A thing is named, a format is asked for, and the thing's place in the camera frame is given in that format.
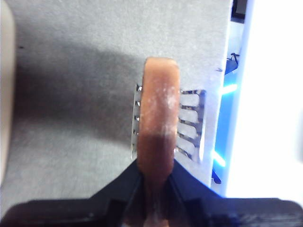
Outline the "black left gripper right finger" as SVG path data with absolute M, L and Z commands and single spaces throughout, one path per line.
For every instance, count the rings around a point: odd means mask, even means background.
M 301 227 L 303 209 L 277 198 L 224 198 L 178 161 L 168 178 L 172 227 Z

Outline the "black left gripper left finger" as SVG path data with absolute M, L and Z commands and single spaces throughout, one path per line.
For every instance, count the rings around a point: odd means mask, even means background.
M 134 161 L 89 198 L 31 200 L 12 206 L 2 227 L 118 227 L 140 191 L 142 175 Z

